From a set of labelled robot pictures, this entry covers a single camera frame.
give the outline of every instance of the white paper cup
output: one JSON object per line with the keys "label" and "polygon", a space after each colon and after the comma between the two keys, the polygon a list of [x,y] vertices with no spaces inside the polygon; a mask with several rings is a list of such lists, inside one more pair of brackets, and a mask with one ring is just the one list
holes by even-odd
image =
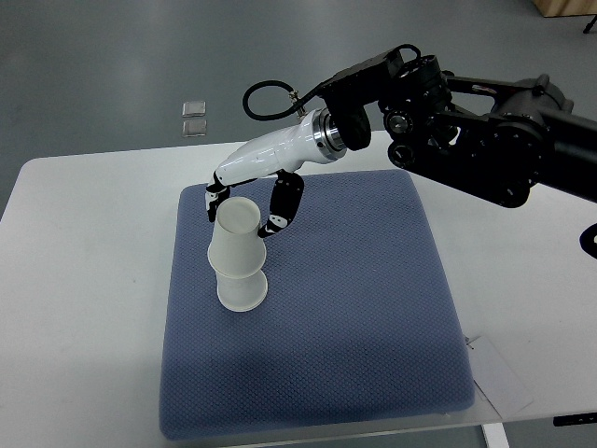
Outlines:
{"label": "white paper cup", "polygon": [[261,269],[266,258],[259,207],[247,198],[226,199],[217,207],[212,242],[207,258],[217,273],[245,278]]}
{"label": "white paper cup", "polygon": [[246,278],[230,278],[215,273],[217,297],[231,311],[250,311],[260,305],[268,294],[268,279],[263,271]]}

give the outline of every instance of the white table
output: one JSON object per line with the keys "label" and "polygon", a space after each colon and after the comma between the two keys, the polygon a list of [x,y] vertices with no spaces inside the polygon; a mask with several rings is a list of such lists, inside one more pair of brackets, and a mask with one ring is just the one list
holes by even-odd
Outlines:
{"label": "white table", "polygon": [[[374,133],[369,149],[300,173],[392,169],[388,143]],[[178,197],[239,145],[57,157],[22,168],[0,221],[0,446],[171,446],[159,431],[158,402]],[[507,210],[414,181],[464,333],[491,340],[533,396],[507,420],[594,412],[597,260],[578,236],[597,222],[597,204],[537,186],[526,205]],[[500,421],[478,396],[450,415],[197,446]]]}

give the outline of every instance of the stacked cups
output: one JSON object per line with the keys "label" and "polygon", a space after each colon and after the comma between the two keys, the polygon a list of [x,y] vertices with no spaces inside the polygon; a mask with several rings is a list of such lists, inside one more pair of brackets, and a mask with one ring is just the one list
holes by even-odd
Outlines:
{"label": "stacked cups", "polygon": [[215,271],[217,297],[231,311],[249,311],[263,302],[268,280],[261,271],[266,249],[257,236],[261,214],[247,198],[229,198],[217,207],[207,258]]}

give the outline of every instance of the black cable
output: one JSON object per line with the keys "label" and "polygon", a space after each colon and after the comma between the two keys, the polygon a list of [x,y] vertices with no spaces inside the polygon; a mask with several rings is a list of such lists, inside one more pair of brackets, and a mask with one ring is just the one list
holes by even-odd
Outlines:
{"label": "black cable", "polygon": [[593,27],[593,25],[595,24],[595,22],[597,22],[597,15],[595,15],[595,17],[593,17],[592,21],[590,21],[589,23],[587,23],[587,26],[585,26],[585,29],[583,31],[583,33],[585,35],[587,35],[590,32],[590,29]]}
{"label": "black cable", "polygon": [[250,118],[256,119],[257,121],[272,121],[274,119],[283,119],[285,117],[288,117],[288,116],[294,114],[301,107],[306,105],[317,94],[320,86],[321,86],[321,84],[318,85],[317,87],[315,87],[312,91],[307,93],[305,96],[303,96],[302,98],[297,100],[292,106],[287,108],[284,112],[279,112],[277,114],[269,114],[269,115],[259,115],[259,114],[256,114],[255,112],[253,112],[251,110],[251,107],[249,106],[249,97],[255,91],[258,91],[259,89],[263,89],[265,87],[281,87],[282,89],[285,89],[288,92],[293,92],[295,90],[290,85],[286,84],[285,82],[278,81],[275,79],[269,79],[267,81],[258,82],[257,84],[249,87],[249,89],[247,89],[247,91],[243,95],[244,113],[246,115],[248,115]]}

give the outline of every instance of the gray floor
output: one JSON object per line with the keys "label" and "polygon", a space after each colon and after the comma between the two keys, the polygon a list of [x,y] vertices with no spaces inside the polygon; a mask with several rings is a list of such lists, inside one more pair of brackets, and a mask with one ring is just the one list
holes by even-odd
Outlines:
{"label": "gray floor", "polygon": [[[582,34],[587,21],[543,19],[531,0],[3,0],[0,212],[30,159],[247,140],[294,124],[246,117],[241,98],[251,84],[276,78],[306,92],[402,43],[435,53],[461,76],[513,81],[547,72],[576,100],[575,113],[597,119],[597,33]],[[185,139],[181,104],[193,99],[207,102],[208,134]],[[262,92],[254,107],[278,111],[287,100]],[[507,434],[515,448],[597,446],[596,426],[539,420],[509,424]],[[319,445],[484,446],[475,427]]]}

